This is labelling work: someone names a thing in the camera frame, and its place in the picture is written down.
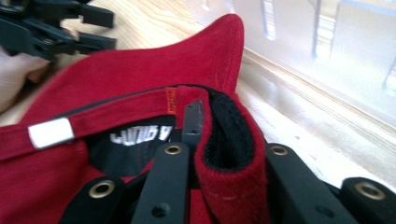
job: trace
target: baseball cap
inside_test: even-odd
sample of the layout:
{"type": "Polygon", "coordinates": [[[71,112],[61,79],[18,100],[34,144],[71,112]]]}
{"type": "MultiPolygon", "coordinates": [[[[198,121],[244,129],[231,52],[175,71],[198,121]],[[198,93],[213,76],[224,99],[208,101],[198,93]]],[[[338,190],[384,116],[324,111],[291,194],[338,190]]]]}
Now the baseball cap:
{"type": "Polygon", "coordinates": [[[226,15],[174,45],[102,51],[57,73],[0,129],[0,222],[58,222],[90,180],[138,178],[196,103],[190,223],[268,222],[265,140],[235,93],[243,47],[242,21],[226,15]]]}

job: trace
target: wooden surface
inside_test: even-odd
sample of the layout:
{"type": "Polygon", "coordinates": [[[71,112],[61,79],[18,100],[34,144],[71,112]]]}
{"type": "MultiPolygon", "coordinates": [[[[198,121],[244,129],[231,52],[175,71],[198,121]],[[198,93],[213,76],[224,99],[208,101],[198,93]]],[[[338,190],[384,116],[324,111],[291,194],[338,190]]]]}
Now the wooden surface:
{"type": "MultiPolygon", "coordinates": [[[[185,0],[96,0],[92,4],[116,13],[114,29],[78,21],[67,21],[64,27],[72,33],[81,31],[117,38],[118,49],[166,46],[203,29],[192,19],[185,0]]],[[[62,57],[55,70],[81,57],[62,57]]],[[[37,87],[0,115],[0,126],[17,123],[39,90],[37,87]]],[[[340,187],[346,177],[366,176],[396,190],[394,129],[248,49],[237,92],[265,138],[292,147],[322,180],[340,187]]]]}

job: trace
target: red fabric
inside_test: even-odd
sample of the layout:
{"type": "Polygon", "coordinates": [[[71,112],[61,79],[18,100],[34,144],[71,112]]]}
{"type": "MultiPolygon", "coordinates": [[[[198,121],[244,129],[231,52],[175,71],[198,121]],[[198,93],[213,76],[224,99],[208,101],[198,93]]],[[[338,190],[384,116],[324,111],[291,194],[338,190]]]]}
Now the red fabric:
{"type": "MultiPolygon", "coordinates": [[[[100,52],[57,74],[20,124],[0,129],[0,223],[56,223],[78,190],[103,175],[90,166],[83,140],[38,151],[30,142],[29,125],[100,100],[175,84],[205,85],[232,96],[255,140],[254,159],[242,171],[222,173],[206,167],[204,147],[212,131],[207,92],[176,88],[172,101],[177,108],[177,127],[182,127],[186,104],[204,103],[204,132],[195,155],[202,194],[191,194],[191,223],[206,224],[215,219],[220,223],[268,222],[264,140],[234,94],[243,34],[241,20],[227,15],[178,44],[100,52]]],[[[133,120],[169,114],[166,93],[165,89],[141,93],[68,118],[76,138],[99,133],[133,120]]]]}

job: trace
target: cap brim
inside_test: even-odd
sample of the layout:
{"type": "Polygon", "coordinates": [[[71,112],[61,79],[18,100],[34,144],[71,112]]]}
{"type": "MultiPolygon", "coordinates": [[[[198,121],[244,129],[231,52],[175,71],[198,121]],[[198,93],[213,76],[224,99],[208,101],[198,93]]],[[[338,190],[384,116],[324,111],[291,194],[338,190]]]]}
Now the cap brim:
{"type": "Polygon", "coordinates": [[[58,73],[21,121],[49,119],[111,97],[176,84],[233,93],[243,47],[243,23],[230,14],[175,45],[95,53],[58,73]]]}

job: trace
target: hand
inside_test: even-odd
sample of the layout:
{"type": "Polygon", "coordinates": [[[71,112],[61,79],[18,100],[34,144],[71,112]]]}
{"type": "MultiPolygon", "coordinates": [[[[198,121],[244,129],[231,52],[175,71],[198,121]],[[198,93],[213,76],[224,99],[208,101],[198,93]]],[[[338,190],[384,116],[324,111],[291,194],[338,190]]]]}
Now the hand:
{"type": "Polygon", "coordinates": [[[0,112],[15,102],[25,79],[37,83],[48,64],[49,61],[24,53],[10,56],[0,46],[0,112]]]}

